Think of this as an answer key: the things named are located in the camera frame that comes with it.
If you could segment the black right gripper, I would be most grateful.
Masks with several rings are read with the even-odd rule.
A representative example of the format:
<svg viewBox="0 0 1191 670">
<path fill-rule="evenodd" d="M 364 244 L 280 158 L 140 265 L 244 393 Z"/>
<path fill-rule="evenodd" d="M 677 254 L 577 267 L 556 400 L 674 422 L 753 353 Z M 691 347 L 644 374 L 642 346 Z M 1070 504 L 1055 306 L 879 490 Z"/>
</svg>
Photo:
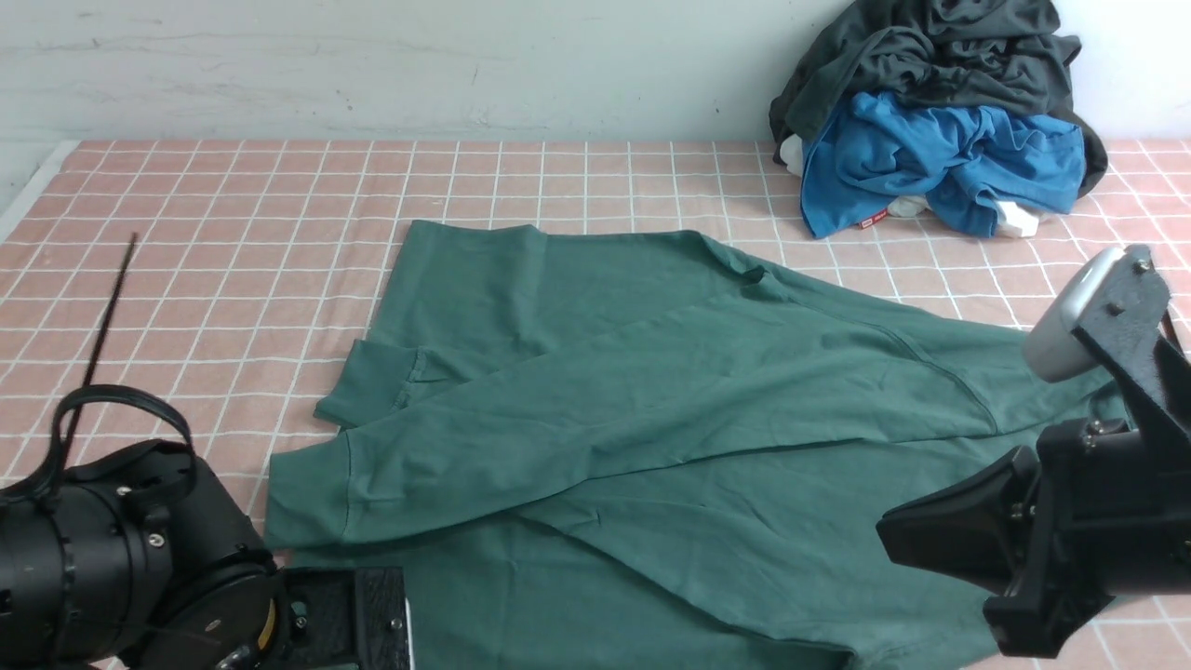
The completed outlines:
<svg viewBox="0 0 1191 670">
<path fill-rule="evenodd" d="M 1122 420 L 1052 425 L 1034 447 L 890 509 L 877 536 L 897 565 L 985 589 L 983 616 L 1000 655 L 1054 659 L 1103 610 L 1141 596 L 1073 536 L 1075 471 L 1114 467 L 1140 446 Z"/>
</svg>

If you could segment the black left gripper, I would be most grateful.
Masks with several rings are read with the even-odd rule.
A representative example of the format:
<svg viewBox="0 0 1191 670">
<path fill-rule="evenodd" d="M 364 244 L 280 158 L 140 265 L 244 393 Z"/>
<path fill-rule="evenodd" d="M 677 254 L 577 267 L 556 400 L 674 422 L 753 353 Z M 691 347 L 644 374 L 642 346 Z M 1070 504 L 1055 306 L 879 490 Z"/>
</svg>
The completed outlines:
<svg viewBox="0 0 1191 670">
<path fill-rule="evenodd" d="M 282 569 L 272 669 L 413 669 L 400 568 Z"/>
</svg>

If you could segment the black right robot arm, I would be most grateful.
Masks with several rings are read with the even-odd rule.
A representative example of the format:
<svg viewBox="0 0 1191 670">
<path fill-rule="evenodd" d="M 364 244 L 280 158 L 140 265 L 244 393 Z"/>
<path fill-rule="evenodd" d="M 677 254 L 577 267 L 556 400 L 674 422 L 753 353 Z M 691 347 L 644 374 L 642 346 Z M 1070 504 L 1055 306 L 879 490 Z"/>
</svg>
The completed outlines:
<svg viewBox="0 0 1191 670">
<path fill-rule="evenodd" d="M 1054 659 L 1116 599 L 1187 594 L 1187 470 L 1124 422 L 1060 422 L 877 534 L 894 564 L 985 589 L 1000 653 Z"/>
</svg>

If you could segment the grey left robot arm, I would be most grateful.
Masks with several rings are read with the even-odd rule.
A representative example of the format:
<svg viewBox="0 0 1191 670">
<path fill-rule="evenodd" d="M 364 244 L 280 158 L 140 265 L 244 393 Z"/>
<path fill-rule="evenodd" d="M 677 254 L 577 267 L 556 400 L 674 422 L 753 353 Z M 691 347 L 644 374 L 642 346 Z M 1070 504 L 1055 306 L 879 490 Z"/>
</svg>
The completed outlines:
<svg viewBox="0 0 1191 670">
<path fill-rule="evenodd" d="M 141 442 L 4 505 L 5 669 L 412 669 L 399 568 L 283 569 L 207 463 Z"/>
</svg>

